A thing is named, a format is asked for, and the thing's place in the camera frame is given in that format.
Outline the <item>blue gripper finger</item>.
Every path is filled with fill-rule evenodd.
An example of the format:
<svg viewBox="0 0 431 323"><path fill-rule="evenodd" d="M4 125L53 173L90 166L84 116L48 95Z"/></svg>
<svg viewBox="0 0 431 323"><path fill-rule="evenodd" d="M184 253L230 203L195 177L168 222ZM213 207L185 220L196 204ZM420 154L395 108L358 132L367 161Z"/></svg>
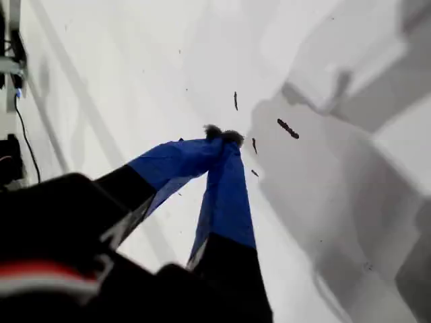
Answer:
<svg viewBox="0 0 431 323"><path fill-rule="evenodd" d="M127 164L97 178L94 183L125 210L110 211L104 232L92 250L101 252L110 243L118 246L165 200L190 180L206 173L224 148L224 132L205 126L202 139L179 139L155 146Z"/></svg>
<svg viewBox="0 0 431 323"><path fill-rule="evenodd" d="M188 267L217 313L237 322L272 322L240 154L244 138L223 131L219 139L222 152L209 167Z"/></svg>

